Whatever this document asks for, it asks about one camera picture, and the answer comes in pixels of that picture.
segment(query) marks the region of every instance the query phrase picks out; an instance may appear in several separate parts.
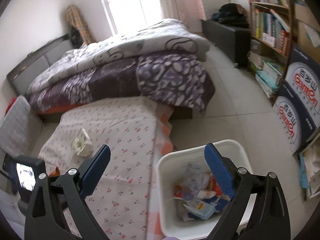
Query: shelf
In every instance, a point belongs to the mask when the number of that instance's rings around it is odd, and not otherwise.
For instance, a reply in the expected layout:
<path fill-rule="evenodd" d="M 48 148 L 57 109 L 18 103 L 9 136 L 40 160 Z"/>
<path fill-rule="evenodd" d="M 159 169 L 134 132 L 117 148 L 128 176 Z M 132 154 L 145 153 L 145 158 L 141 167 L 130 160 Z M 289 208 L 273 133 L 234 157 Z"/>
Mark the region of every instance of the shelf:
<path fill-rule="evenodd" d="M 267 3 L 267 2 L 250 2 L 252 4 L 256 4 L 256 5 L 262 5 L 262 6 L 270 6 L 270 7 L 277 7 L 277 8 L 282 8 L 282 9 L 287 9 L 289 10 L 289 7 L 284 6 L 284 5 L 280 5 L 280 4 L 275 4 L 275 3 Z"/>
<path fill-rule="evenodd" d="M 256 40 L 258 40 L 258 41 L 260 41 L 260 42 L 262 42 L 263 44 L 266 44 L 268 47 L 270 47 L 270 48 L 272 48 L 274 51 L 278 52 L 282 57 L 288 58 L 287 56 L 283 55 L 282 52 L 281 52 L 279 49 L 277 49 L 277 48 L 275 48 L 275 47 L 272 47 L 271 45 L 269 45 L 268 43 L 266 43 L 266 42 L 263 41 L 262 39 L 257 38 L 257 37 L 255 37 L 255 36 L 253 36 L 253 35 L 251 35 L 251 37 L 254 38 L 254 39 L 256 39 Z"/>

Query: headboard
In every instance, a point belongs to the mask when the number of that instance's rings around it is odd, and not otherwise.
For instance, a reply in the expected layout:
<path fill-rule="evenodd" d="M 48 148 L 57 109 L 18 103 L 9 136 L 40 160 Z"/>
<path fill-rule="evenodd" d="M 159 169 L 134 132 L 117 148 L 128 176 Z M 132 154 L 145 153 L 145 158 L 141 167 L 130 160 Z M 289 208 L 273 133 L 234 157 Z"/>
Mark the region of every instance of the headboard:
<path fill-rule="evenodd" d="M 32 81 L 70 49 L 73 47 L 66 34 L 30 53 L 7 75 L 15 94 L 25 95 Z"/>

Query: white trash can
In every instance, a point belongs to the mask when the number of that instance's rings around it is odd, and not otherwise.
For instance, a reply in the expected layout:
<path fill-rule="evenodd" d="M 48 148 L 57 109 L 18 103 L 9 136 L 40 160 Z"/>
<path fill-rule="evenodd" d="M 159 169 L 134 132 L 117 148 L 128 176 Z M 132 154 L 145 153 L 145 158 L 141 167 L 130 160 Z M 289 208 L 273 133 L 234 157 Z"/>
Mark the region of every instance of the white trash can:
<path fill-rule="evenodd" d="M 247 153 L 240 143 L 234 140 L 223 140 L 215 142 L 223 157 L 230 158 L 236 167 L 245 167 L 250 173 L 252 167 Z M 209 166 L 204 159 L 204 147 L 199 146 L 192 149 L 169 153 L 163 156 L 156 169 L 157 185 L 159 189 L 160 203 L 160 225 L 165 236 L 173 236 L 180 240 L 198 240 L 206 238 L 214 226 L 217 224 L 221 214 L 216 214 L 212 218 L 204 220 L 194 220 L 184 222 L 177 216 L 174 196 L 174 184 L 183 178 L 185 165 L 192 163 L 200 164 L 205 171 L 209 171 Z M 249 221 L 256 195 L 251 195 L 241 225 Z"/>

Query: blue gripper pad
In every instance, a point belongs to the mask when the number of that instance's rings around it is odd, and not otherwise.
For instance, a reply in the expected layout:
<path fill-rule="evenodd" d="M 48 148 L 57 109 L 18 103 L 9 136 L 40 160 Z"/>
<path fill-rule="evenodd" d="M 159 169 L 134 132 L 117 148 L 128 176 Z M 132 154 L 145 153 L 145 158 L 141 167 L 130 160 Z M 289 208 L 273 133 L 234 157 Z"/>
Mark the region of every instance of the blue gripper pad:
<path fill-rule="evenodd" d="M 233 177 L 227 167 L 223 164 L 219 154 L 210 144 L 207 144 L 204 148 L 204 158 L 221 191 L 224 193 L 224 195 L 227 195 L 230 199 L 232 199 L 236 194 L 233 184 Z"/>

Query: pile of clothes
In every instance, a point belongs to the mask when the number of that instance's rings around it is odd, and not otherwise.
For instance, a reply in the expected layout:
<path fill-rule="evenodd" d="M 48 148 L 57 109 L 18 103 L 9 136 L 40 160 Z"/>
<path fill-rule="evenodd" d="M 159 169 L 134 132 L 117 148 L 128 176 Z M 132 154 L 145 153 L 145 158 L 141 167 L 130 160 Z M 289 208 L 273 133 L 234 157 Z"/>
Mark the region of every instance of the pile of clothes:
<path fill-rule="evenodd" d="M 212 14 L 211 20 L 233 27 L 249 28 L 245 9 L 236 3 L 228 3 Z"/>
<path fill-rule="evenodd" d="M 208 220 L 229 203 L 212 173 L 201 171 L 196 164 L 186 166 L 184 179 L 174 185 L 178 217 L 183 221 Z"/>

